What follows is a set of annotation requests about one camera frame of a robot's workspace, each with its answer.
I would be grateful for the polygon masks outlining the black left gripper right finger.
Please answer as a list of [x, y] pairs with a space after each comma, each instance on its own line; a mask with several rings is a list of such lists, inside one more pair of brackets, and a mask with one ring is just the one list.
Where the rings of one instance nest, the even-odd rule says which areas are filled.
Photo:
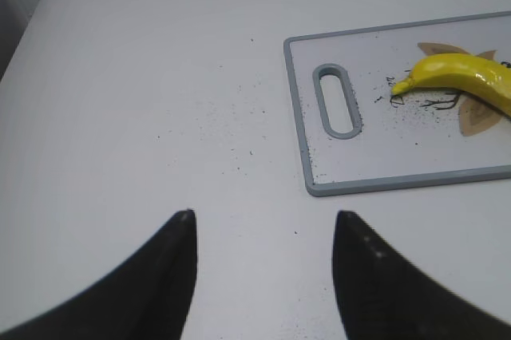
[[510, 325], [456, 296], [354, 212], [335, 222], [332, 278], [349, 339], [508, 339]]

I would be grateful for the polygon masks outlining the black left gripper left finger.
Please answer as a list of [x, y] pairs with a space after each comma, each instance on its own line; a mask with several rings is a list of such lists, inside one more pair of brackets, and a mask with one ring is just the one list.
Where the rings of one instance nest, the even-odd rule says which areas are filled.
[[196, 215], [174, 214], [91, 287], [1, 334], [3, 339], [179, 339], [198, 268]]

